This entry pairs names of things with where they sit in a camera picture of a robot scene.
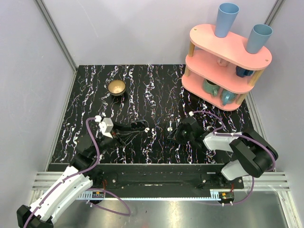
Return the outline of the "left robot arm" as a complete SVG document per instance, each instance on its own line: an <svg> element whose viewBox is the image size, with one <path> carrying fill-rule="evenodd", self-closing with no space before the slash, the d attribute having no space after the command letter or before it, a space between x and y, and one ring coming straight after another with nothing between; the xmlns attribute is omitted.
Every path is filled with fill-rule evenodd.
<svg viewBox="0 0 304 228"><path fill-rule="evenodd" d="M85 124L87 135L80 137L77 153L63 174L30 206L18 208L20 228L52 228L62 213L87 191L92 196L85 197L85 201L96 207L109 192L103 171L97 169L101 151L112 145L126 146L133 140L133 133L147 129L145 120L124 125L99 115L88 118Z"/></svg>

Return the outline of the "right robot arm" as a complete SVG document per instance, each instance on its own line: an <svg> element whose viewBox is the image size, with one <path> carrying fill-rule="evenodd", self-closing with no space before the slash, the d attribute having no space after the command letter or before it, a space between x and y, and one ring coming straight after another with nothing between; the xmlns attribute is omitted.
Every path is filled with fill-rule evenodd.
<svg viewBox="0 0 304 228"><path fill-rule="evenodd" d="M255 130L209 133L199 126L194 117L183 119L167 139L178 144L190 143L198 150L233 152L236 160L227 163L215 177L220 188L227 188L234 179L242 176L259 178L264 172L274 169L278 159L276 150Z"/></svg>

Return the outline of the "black earbud charging case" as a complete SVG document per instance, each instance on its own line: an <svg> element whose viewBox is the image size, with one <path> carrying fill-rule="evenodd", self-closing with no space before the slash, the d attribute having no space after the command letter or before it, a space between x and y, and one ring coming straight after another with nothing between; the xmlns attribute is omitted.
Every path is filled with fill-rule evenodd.
<svg viewBox="0 0 304 228"><path fill-rule="evenodd" d="M147 128L147 122L145 120L138 120L131 122L131 129L137 131L143 131Z"/></svg>

